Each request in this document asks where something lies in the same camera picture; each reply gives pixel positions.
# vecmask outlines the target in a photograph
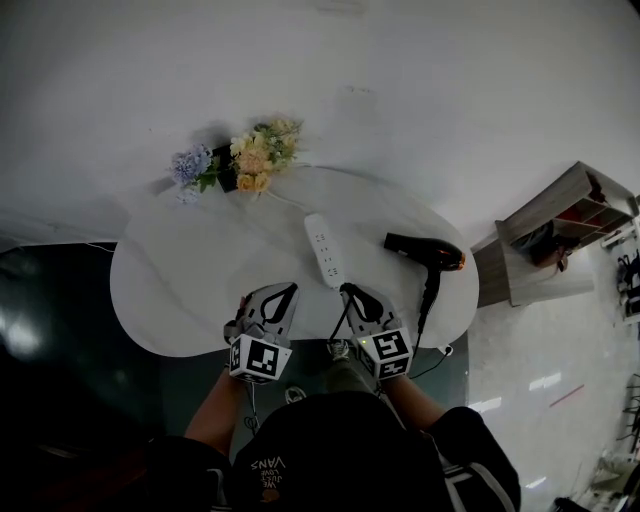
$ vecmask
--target electrical outlet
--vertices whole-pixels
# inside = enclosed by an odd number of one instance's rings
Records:
[[[305,217],[304,227],[318,260],[322,279],[329,288],[339,289],[344,284],[342,259],[327,223],[321,215],[313,213]]]

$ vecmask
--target human arm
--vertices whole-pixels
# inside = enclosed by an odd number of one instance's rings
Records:
[[[228,457],[243,392],[244,383],[231,377],[225,368],[192,418],[184,437],[207,444]]]
[[[381,385],[402,423],[408,429],[426,431],[446,412],[406,375],[385,379],[381,381]]]

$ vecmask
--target black hair dryer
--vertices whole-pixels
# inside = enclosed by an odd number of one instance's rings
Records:
[[[440,290],[440,273],[461,270],[464,267],[465,255],[455,245],[437,238],[417,238],[413,236],[387,233],[384,248],[402,254],[413,261],[427,267],[429,275],[424,285],[420,318],[418,320],[418,336],[422,334],[427,315]]]

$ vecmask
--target white table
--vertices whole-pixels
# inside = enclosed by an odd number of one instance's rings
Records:
[[[300,287],[291,339],[326,338],[343,309],[327,288],[304,230],[306,213],[321,213],[338,241],[348,282],[390,298],[415,342],[417,308],[427,271],[382,247],[388,231],[441,238],[463,250],[463,270],[442,275],[421,347],[446,345],[469,327],[478,303],[478,271],[451,224],[410,193],[351,174],[316,168],[277,176],[257,200],[216,186],[195,205],[161,195],[136,215],[116,248],[111,297],[120,323],[140,346],[186,357],[228,347],[222,327],[240,297],[256,288],[294,281]],[[340,337],[351,334],[347,322]]]

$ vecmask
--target black cable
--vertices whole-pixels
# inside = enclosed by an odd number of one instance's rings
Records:
[[[336,334],[338,334],[338,331],[340,330],[340,326],[342,325],[342,322],[344,322],[344,319],[347,316],[347,311],[349,311],[349,306],[351,306],[352,300],[353,300],[353,297],[349,297],[349,300],[347,301],[347,305],[344,307],[344,310],[342,311],[342,315],[340,315],[340,320],[338,320],[338,325],[336,325],[336,328],[333,330],[333,332],[331,333],[331,336],[329,336],[329,339],[327,341],[331,341],[333,338],[336,337]]]
[[[425,370],[423,372],[420,372],[418,375],[414,375],[413,377],[409,377],[411,380],[417,379],[418,377],[422,377],[425,373],[429,373],[432,370],[435,370],[438,366],[440,366],[442,364],[442,361],[444,361],[450,354],[451,352],[447,352],[446,354],[444,354],[442,356],[442,359],[440,359],[440,361],[438,361],[435,365],[433,365],[431,368],[429,368],[428,370]]]
[[[416,341],[416,346],[413,347],[413,358],[416,358],[416,354],[418,353],[418,346],[420,345],[420,338],[422,338],[422,333],[418,332],[418,340]]]
[[[245,390],[247,391],[247,397],[249,398],[249,405],[251,406],[251,412],[253,413],[253,417],[245,416],[244,418],[244,426],[251,430],[251,433],[255,437],[256,432],[260,428],[260,421],[258,420],[258,413],[256,412],[256,402],[255,402],[255,385],[251,383],[251,392],[249,392],[249,384],[245,386]]]

